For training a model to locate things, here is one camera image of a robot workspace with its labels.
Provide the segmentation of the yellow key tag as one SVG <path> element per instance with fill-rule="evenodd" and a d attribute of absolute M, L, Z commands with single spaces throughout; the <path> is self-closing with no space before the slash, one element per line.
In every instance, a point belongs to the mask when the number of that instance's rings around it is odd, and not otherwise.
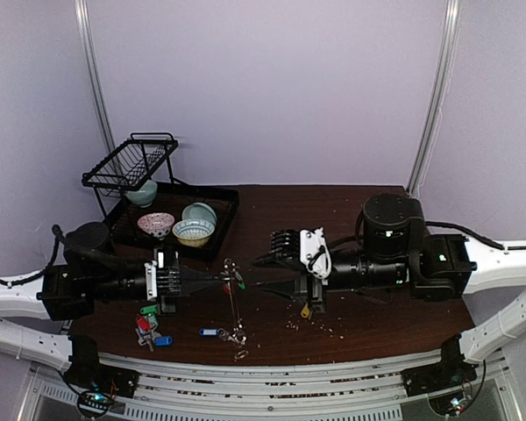
<path fill-rule="evenodd" d="M 300 316 L 303 318 L 303 319 L 310 319 L 311 316 L 312 316 L 312 310 L 311 308 L 309 307 L 309 304 L 308 303 L 305 303 L 300 311 Z"/>

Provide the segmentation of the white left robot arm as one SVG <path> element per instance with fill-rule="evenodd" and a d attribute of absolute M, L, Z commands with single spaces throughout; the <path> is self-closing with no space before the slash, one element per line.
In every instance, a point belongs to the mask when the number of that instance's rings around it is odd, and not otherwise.
<path fill-rule="evenodd" d="M 100 222 L 69 233 L 54 225 L 52 233 L 53 253 L 63 254 L 65 264 L 50 260 L 40 271 L 0 278 L 0 322 L 76 320 L 93 314 L 98 302 L 148 301 L 168 310 L 181 297 L 225 282 L 224 275 L 181 265 L 178 253 L 169 247 L 156 248 L 151 260 L 117 256 L 109 229 Z M 0 351 L 75 375 L 89 389 L 100 389 L 109 380 L 96 342 L 86 336 L 45 338 L 42 332 L 13 325 L 8 333 L 0 333 Z"/>

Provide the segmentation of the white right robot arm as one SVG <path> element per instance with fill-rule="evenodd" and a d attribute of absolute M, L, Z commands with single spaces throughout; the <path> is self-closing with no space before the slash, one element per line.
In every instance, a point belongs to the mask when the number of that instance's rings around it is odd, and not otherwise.
<path fill-rule="evenodd" d="M 329 242 L 323 229 L 274 232 L 257 268 L 287 268 L 305 277 L 307 289 L 326 291 L 409 287 L 425 302 L 458 299 L 489 289 L 520 287 L 509 305 L 483 324 L 448 339 L 432 380 L 450 387 L 490 353 L 526 332 L 526 242 L 497 242 L 447 223 L 430 234 L 420 202 L 396 194 L 368 198 L 351 237 Z"/>

